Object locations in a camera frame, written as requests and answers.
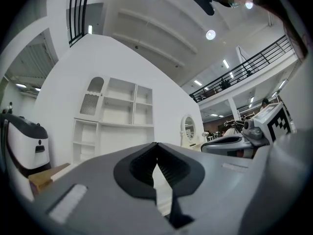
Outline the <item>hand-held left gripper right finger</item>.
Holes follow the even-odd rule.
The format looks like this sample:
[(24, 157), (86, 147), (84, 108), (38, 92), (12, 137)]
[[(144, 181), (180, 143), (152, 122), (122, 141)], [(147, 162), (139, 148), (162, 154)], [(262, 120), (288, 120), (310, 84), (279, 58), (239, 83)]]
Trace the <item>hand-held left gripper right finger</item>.
[(157, 144), (158, 166), (172, 188), (172, 210), (159, 235), (245, 235), (253, 160)]

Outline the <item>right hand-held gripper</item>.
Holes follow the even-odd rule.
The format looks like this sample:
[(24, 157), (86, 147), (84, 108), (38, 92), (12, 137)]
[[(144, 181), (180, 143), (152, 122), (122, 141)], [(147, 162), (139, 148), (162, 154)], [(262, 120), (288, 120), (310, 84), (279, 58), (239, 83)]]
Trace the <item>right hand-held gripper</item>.
[(242, 134), (236, 134), (214, 139), (203, 144), (201, 152), (253, 159), (256, 153), (253, 145), (271, 145), (291, 131), (290, 118), (284, 104), (273, 103), (244, 122), (242, 134), (245, 137)]

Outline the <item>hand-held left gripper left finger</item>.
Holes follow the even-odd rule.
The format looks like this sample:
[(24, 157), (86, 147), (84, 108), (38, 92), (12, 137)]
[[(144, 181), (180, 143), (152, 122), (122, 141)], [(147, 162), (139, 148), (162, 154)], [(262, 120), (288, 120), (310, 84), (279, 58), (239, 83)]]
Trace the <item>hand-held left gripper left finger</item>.
[(148, 143), (81, 163), (36, 197), (31, 216), (47, 235), (177, 235), (178, 214), (157, 209), (153, 170), (172, 170), (181, 147)]

